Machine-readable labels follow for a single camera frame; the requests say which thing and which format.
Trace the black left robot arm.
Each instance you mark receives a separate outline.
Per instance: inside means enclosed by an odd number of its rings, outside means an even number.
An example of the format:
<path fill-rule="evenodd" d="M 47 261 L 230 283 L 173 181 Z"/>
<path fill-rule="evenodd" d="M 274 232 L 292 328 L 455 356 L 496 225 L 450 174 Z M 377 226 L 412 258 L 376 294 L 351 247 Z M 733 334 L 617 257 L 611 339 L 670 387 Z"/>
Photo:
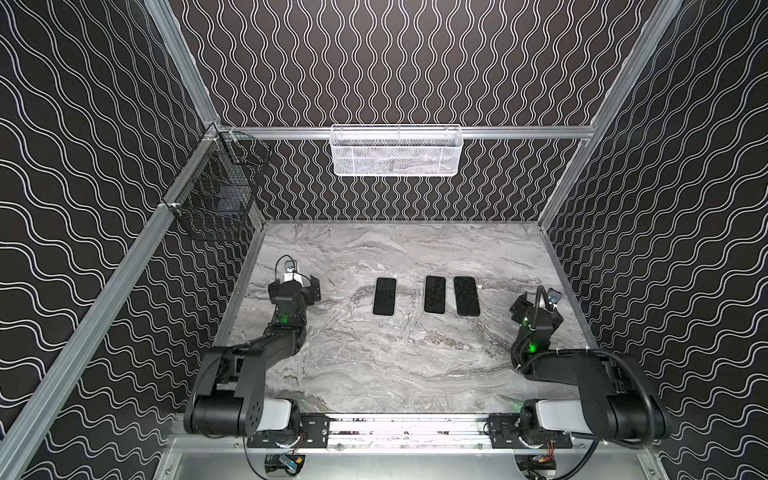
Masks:
<path fill-rule="evenodd" d="M 307 308 L 321 299 L 320 281 L 301 274 L 273 281 L 268 293 L 275 311 L 260 337 L 205 353 L 184 412 L 186 433 L 248 439 L 261 432 L 298 433 L 296 403 L 268 397 L 266 374 L 303 347 Z"/>

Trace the black phone case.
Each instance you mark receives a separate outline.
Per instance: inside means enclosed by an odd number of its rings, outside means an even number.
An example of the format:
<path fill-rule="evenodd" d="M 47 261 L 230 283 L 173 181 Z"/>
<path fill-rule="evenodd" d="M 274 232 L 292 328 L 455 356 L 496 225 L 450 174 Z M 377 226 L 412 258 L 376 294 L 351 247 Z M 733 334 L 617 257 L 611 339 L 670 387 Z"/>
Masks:
<path fill-rule="evenodd" d="M 457 314 L 462 317 L 478 317 L 481 311 L 475 278 L 457 276 L 453 279 L 453 287 Z"/>

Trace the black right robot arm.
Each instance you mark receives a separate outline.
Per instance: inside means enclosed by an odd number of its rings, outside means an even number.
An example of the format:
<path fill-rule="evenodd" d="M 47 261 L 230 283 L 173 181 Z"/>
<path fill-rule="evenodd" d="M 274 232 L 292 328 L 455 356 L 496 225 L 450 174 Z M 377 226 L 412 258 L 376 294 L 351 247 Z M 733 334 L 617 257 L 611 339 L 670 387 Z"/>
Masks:
<path fill-rule="evenodd" d="M 564 322 L 560 294 L 539 288 L 531 301 L 520 295 L 510 308 L 519 330 L 511 347 L 514 369 L 530 381 L 577 389 L 575 399 L 539 399 L 524 404 L 526 440 L 560 432 L 643 448 L 666 439 L 674 419 L 639 364 L 604 349 L 556 349 L 552 337 Z"/>

